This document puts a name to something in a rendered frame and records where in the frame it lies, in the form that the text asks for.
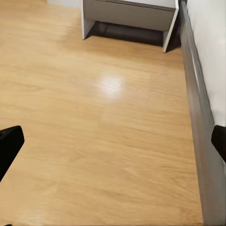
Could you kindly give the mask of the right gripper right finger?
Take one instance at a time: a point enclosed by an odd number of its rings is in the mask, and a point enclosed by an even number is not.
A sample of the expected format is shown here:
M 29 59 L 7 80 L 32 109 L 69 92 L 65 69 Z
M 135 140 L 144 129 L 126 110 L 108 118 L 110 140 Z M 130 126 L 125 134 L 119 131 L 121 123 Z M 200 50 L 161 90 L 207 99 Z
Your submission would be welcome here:
M 226 127 L 215 125 L 211 142 L 226 163 Z

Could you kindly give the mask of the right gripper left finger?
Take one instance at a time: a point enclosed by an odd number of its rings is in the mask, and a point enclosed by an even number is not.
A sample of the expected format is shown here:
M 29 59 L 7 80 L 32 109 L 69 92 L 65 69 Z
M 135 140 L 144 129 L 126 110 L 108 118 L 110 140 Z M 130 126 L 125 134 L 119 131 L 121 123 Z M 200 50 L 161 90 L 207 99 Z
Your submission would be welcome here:
M 20 125 L 0 130 L 0 182 L 24 144 Z

